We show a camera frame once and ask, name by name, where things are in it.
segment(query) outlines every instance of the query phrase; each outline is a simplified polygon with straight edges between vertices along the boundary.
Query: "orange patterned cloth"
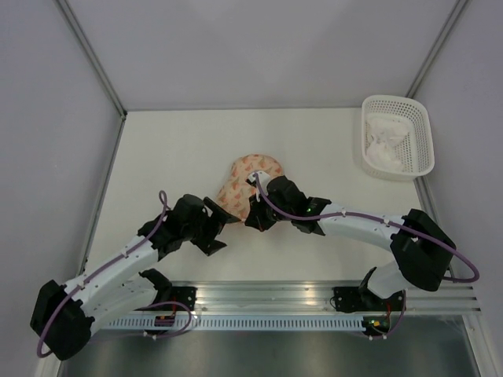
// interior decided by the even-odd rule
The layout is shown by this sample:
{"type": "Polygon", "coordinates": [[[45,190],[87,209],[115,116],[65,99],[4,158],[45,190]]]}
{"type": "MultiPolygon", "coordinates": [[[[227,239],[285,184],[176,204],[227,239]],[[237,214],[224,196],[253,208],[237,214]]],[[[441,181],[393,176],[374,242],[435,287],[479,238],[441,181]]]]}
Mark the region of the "orange patterned cloth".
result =
{"type": "Polygon", "coordinates": [[[263,170],[271,178],[283,175],[278,161],[265,155],[247,155],[234,161],[230,168],[229,180],[217,195],[216,203],[224,210],[245,221],[250,213],[249,197],[255,195],[255,188],[246,183],[254,170],[263,170]]]}

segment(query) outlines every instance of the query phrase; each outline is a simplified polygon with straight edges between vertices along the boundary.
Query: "wire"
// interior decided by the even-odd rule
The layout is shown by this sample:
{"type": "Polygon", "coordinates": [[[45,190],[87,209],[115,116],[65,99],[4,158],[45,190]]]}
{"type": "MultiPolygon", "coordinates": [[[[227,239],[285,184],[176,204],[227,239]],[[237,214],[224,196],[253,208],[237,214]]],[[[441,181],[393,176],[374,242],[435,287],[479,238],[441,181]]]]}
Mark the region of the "wire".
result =
{"type": "Polygon", "coordinates": [[[392,335],[397,330],[397,328],[400,326],[400,324],[402,323],[403,317],[406,313],[407,292],[402,291],[402,294],[403,294],[403,296],[402,296],[402,300],[403,300],[402,311],[400,312],[400,316],[398,317],[398,320],[397,320],[395,326],[393,326],[393,327],[391,327],[391,317],[390,317],[390,330],[386,334],[369,336],[369,335],[365,335],[365,334],[352,333],[352,335],[361,336],[364,338],[369,338],[370,340],[387,339],[388,336],[392,335]]]}
{"type": "Polygon", "coordinates": [[[170,332],[169,334],[163,334],[163,335],[147,335],[150,336],[151,338],[153,336],[156,336],[155,339],[165,339],[165,338],[173,338],[174,336],[183,334],[187,328],[189,328],[190,324],[192,323],[192,318],[193,315],[189,309],[189,307],[185,304],[182,304],[181,302],[178,301],[165,301],[165,302],[159,302],[157,304],[152,304],[149,306],[146,306],[145,308],[140,308],[140,310],[147,310],[147,309],[153,309],[157,308],[159,306],[164,306],[164,305],[176,305],[184,309],[188,314],[189,314],[189,319],[187,320],[187,323],[180,329],[175,332],[170,332]]]}
{"type": "Polygon", "coordinates": [[[402,300],[403,300],[402,311],[400,312],[400,316],[398,317],[398,320],[396,321],[395,326],[393,326],[392,328],[390,328],[390,331],[388,331],[386,333],[386,335],[373,336],[372,339],[383,339],[384,336],[388,337],[388,336],[390,336],[391,334],[393,334],[396,331],[396,329],[398,328],[398,326],[400,326],[400,324],[403,321],[403,316],[406,313],[406,301],[407,301],[407,292],[406,291],[402,291],[402,294],[403,294],[403,298],[402,298],[402,300]]]}
{"type": "Polygon", "coordinates": [[[337,308],[334,304],[332,304],[332,300],[335,302],[336,298],[335,297],[331,297],[329,302],[330,302],[330,305],[332,306],[333,309],[335,309],[337,311],[337,308]]]}
{"type": "MultiPolygon", "coordinates": [[[[321,220],[323,218],[334,218],[334,217],[338,217],[338,216],[353,216],[356,218],[366,218],[367,220],[372,220],[372,221],[379,222],[381,224],[385,224],[385,219],[383,219],[383,218],[378,218],[377,216],[372,216],[371,214],[362,214],[359,212],[346,212],[345,214],[343,214],[342,212],[334,212],[331,214],[319,214],[316,216],[295,216],[294,214],[289,214],[289,213],[283,211],[281,208],[278,208],[276,205],[274,205],[273,202],[270,201],[270,199],[267,197],[266,193],[264,192],[263,187],[260,185],[259,175],[256,172],[253,175],[255,177],[255,182],[257,184],[257,188],[259,189],[261,197],[266,201],[267,204],[269,204],[269,206],[273,210],[275,210],[279,214],[282,214],[286,218],[290,218],[292,220],[299,220],[299,221],[317,221],[317,220],[321,220]]],[[[444,280],[449,280],[449,281],[453,281],[456,283],[474,283],[480,278],[480,272],[475,267],[475,265],[472,262],[470,262],[470,260],[468,260],[468,258],[466,258],[462,253],[460,253],[459,251],[457,251],[453,247],[449,246],[448,244],[443,243],[441,240],[437,240],[435,237],[432,237],[429,234],[419,232],[416,229],[412,229],[408,226],[398,224],[394,221],[390,221],[387,224],[390,226],[394,226],[395,228],[401,229],[405,232],[408,232],[410,234],[413,234],[414,236],[422,238],[423,240],[430,241],[437,246],[440,246],[442,249],[449,251],[452,255],[454,255],[457,258],[459,258],[460,260],[462,260],[462,262],[464,264],[466,264],[466,266],[468,266],[471,271],[473,271],[473,277],[470,277],[468,279],[459,279],[456,277],[444,276],[443,277],[444,280]]]]}
{"type": "MultiPolygon", "coordinates": [[[[167,194],[164,190],[159,191],[159,200],[163,204],[163,210],[159,216],[159,220],[157,220],[156,225],[153,227],[152,231],[145,237],[143,240],[138,242],[136,245],[134,245],[130,250],[126,252],[126,256],[133,253],[136,251],[139,247],[143,246],[150,238],[154,235],[154,233],[159,229],[160,225],[163,222],[164,217],[166,216],[166,213],[168,210],[170,210],[169,206],[167,205],[167,194]]],[[[96,269],[93,273],[91,273],[86,279],[83,281],[84,287],[86,284],[88,284],[92,279],[94,279],[97,275],[108,269],[110,266],[116,264],[118,261],[121,259],[125,258],[123,254],[117,255],[115,258],[112,260],[106,262],[104,265],[96,269]]],[[[84,287],[81,287],[80,285],[77,285],[70,293],[66,295],[65,298],[60,302],[60,304],[56,307],[56,309],[53,311],[51,316],[49,317],[46,326],[42,330],[42,334],[40,334],[39,342],[37,343],[37,356],[40,358],[48,357],[53,351],[48,351],[46,353],[42,352],[42,347],[44,345],[44,341],[46,340],[47,333],[49,332],[50,327],[53,325],[54,320],[56,319],[57,315],[60,313],[60,311],[63,309],[63,306],[70,301],[70,299],[77,294],[78,291],[83,289],[84,287]]]]}
{"type": "Polygon", "coordinates": [[[390,319],[390,315],[391,315],[391,305],[388,301],[386,301],[386,319],[389,320],[390,319]]]}

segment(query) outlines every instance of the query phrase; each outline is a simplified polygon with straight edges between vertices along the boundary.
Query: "white table surface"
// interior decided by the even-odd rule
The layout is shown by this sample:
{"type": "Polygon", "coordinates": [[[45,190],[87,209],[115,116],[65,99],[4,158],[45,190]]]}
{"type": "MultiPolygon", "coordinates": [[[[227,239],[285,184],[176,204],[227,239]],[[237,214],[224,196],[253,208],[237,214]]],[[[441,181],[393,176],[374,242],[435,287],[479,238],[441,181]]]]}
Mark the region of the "white table surface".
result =
{"type": "MultiPolygon", "coordinates": [[[[382,181],[355,163],[357,108],[131,112],[127,117],[86,269],[116,253],[186,193],[215,198],[232,162],[273,156],[307,196],[383,214],[420,208],[412,182],[382,181]]],[[[170,280],[360,280],[391,254],[343,237],[307,235],[289,223],[260,233],[228,225],[228,247],[207,257],[191,243],[154,265],[170,280]]]]}

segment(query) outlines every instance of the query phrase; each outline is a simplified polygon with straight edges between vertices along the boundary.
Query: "white wall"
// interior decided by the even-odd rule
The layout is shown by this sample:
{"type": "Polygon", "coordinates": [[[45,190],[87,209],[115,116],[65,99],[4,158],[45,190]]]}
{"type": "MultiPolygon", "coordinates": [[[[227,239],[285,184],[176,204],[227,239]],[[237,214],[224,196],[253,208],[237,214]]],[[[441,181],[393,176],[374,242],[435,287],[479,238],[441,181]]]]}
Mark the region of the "white wall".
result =
{"type": "Polygon", "coordinates": [[[455,0],[71,0],[128,110],[405,95],[455,0]]]}
{"type": "Polygon", "coordinates": [[[501,0],[472,2],[417,99],[429,111],[440,220],[480,269],[475,289],[503,354],[503,27],[501,0]]]}
{"type": "Polygon", "coordinates": [[[35,370],[31,312],[77,272],[118,121],[53,2],[0,2],[2,376],[35,370]]]}

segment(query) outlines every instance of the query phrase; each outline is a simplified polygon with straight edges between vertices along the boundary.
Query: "black bracket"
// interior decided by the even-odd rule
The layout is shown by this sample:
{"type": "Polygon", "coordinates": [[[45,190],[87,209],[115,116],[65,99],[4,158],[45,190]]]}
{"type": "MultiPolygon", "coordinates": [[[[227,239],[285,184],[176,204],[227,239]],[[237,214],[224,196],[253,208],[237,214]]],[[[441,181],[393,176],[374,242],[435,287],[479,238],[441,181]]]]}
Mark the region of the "black bracket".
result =
{"type": "Polygon", "coordinates": [[[403,307],[403,293],[396,292],[390,298],[373,300],[371,304],[362,300],[358,287],[334,287],[333,304],[338,312],[387,312],[387,305],[392,312],[400,312],[403,307]]]}
{"type": "Polygon", "coordinates": [[[196,287],[172,287],[170,301],[177,301],[185,304],[191,311],[196,305],[196,287]]]}

